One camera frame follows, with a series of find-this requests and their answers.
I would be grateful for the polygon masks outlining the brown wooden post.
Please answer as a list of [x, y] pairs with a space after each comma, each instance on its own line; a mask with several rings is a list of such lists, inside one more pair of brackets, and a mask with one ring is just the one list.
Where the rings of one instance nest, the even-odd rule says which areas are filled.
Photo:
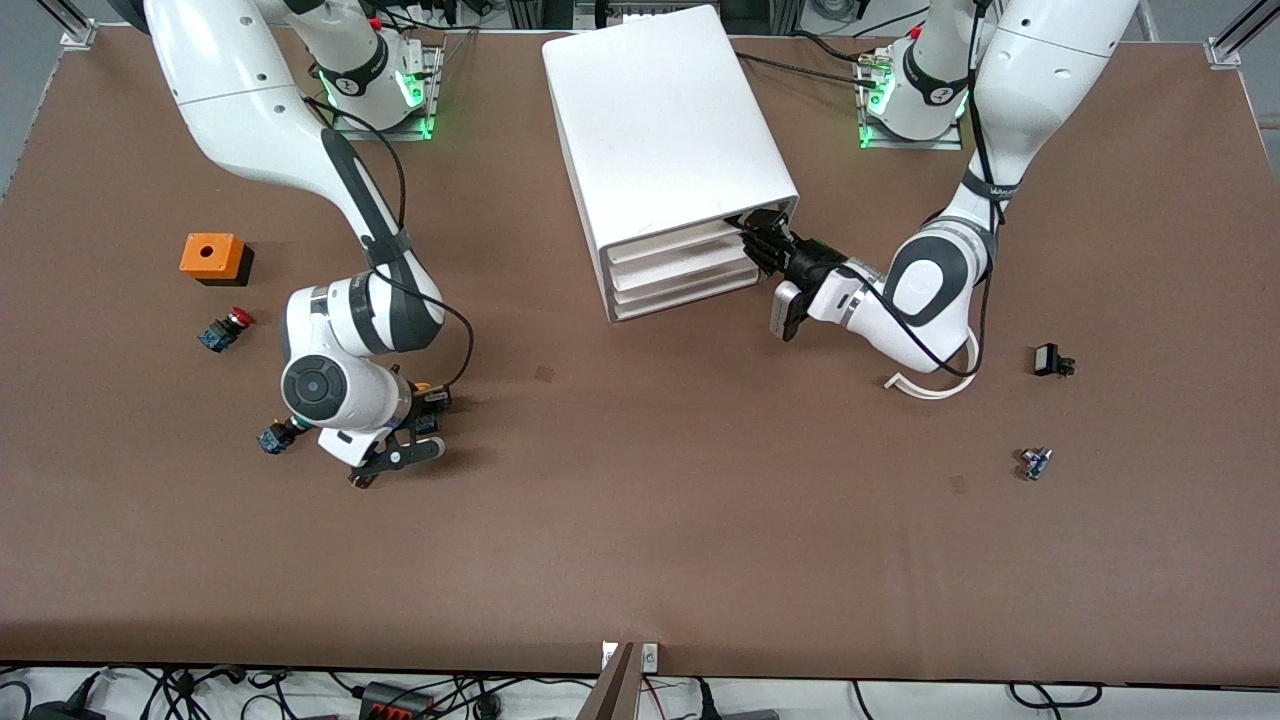
[[575, 720], [637, 720], [637, 700], [644, 679], [643, 643], [618, 644], [612, 661], [600, 673]]

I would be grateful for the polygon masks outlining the orange box with hole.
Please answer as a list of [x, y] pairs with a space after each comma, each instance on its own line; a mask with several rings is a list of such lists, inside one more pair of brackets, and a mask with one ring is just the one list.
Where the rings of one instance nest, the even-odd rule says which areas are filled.
[[195, 232], [186, 238], [179, 270], [205, 286], [244, 287], [255, 251], [233, 233]]

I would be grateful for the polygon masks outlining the aluminium frame profile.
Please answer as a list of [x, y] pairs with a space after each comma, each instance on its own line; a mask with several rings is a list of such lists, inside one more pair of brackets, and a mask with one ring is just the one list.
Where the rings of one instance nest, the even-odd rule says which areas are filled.
[[1204, 44], [1212, 69], [1224, 70], [1240, 65], [1240, 53], [1272, 22], [1280, 18], [1280, 0], [1252, 0], [1235, 18]]
[[64, 50], [87, 51], [92, 47], [99, 23], [86, 15], [72, 0], [35, 0], [60, 27]]

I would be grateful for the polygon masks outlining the white cabinet drawer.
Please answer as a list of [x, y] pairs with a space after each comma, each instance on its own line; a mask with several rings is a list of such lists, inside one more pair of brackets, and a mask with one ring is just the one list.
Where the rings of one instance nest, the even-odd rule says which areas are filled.
[[758, 268], [746, 259], [714, 263], [707, 266], [658, 266], [644, 272], [617, 272], [612, 278], [612, 299], [618, 304], [639, 302], [664, 293], [680, 293], [707, 282], [723, 281], [745, 274], [758, 275]]
[[700, 273], [736, 272], [741, 268], [751, 270], [755, 265], [748, 260], [740, 236], [730, 232], [682, 247], [613, 261], [609, 274], [614, 290], [630, 291]]
[[740, 214], [712, 218], [708, 222], [699, 222], [644, 238], [630, 240], [625, 243], [616, 243], [605, 250], [605, 255], [611, 263], [630, 263], [663, 252], [682, 251], [726, 234], [736, 236], [740, 232], [742, 220], [755, 210], [754, 208]]
[[759, 272], [740, 270], [731, 272], [721, 277], [713, 277], [710, 279], [698, 281], [687, 287], [666, 290], [643, 299], [623, 300], [622, 293], [616, 293], [616, 302], [611, 310], [611, 320], [626, 322], [635, 316], [660, 313], [671, 307], [696, 302], [721, 293], [733, 292], [755, 284], [759, 281]]

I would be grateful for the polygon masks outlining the white drawer cabinet shell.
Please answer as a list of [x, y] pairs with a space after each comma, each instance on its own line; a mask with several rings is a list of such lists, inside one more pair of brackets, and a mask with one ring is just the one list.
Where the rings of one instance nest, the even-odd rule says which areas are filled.
[[552, 38], [541, 59], [609, 320], [609, 246], [795, 210], [796, 186], [713, 8]]

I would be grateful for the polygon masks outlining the red push button switch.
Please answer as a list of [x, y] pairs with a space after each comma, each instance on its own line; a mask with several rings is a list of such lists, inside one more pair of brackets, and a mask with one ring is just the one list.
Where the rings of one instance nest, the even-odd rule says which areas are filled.
[[200, 343], [215, 354], [229, 348], [239, 336], [255, 323], [255, 318], [242, 307], [233, 306], [221, 318], [211, 322], [198, 336]]

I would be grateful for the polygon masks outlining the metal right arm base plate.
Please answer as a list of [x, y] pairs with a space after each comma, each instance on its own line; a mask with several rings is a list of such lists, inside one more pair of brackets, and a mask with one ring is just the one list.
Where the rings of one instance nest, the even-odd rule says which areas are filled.
[[381, 32], [381, 60], [360, 73], [320, 69], [328, 104], [342, 114], [335, 129], [349, 138], [430, 140], [442, 85], [443, 47], [422, 45], [390, 31]]

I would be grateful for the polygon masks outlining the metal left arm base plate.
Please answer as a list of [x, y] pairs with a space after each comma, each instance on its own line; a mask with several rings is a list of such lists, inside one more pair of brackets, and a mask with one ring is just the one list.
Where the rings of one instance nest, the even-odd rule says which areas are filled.
[[855, 78], [870, 81], [869, 88], [858, 90], [858, 136], [860, 149], [911, 149], [911, 150], [964, 150], [960, 119], [966, 110], [961, 101], [948, 128], [932, 138], [908, 138], [893, 132], [884, 123], [884, 109], [899, 86], [893, 70], [891, 49], [876, 47], [861, 53], [852, 63]]

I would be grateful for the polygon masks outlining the green push button switch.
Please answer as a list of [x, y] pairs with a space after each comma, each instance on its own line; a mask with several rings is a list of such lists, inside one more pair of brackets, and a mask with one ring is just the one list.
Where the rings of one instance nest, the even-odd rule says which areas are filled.
[[302, 434], [308, 430], [305, 421], [296, 416], [276, 419], [259, 436], [259, 447], [269, 455], [285, 452]]

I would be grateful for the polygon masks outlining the white curved plastic strip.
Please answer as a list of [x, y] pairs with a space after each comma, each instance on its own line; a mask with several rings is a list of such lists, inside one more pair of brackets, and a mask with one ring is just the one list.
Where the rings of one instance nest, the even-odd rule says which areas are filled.
[[954, 397], [955, 395], [959, 395], [966, 387], [970, 386], [970, 383], [975, 379], [977, 373], [979, 372], [980, 368], [980, 356], [982, 356], [980, 341], [978, 340], [975, 332], [972, 328], [969, 328], [966, 333], [968, 337], [964, 345], [964, 350], [968, 360], [968, 368], [965, 372], [963, 372], [963, 375], [959, 377], [957, 382], [954, 383], [952, 386], [943, 389], [929, 389], [923, 386], [919, 386], [918, 383], [906, 378], [904, 374], [897, 373], [890, 377], [883, 383], [883, 387], [886, 389], [896, 389], [909, 397], [924, 401], [941, 401]]

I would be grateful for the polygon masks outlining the black power strip red switches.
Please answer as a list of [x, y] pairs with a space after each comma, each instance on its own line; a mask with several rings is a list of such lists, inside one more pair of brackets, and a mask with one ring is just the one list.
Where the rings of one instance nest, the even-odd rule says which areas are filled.
[[428, 720], [435, 701], [424, 691], [370, 682], [358, 693], [357, 720]]

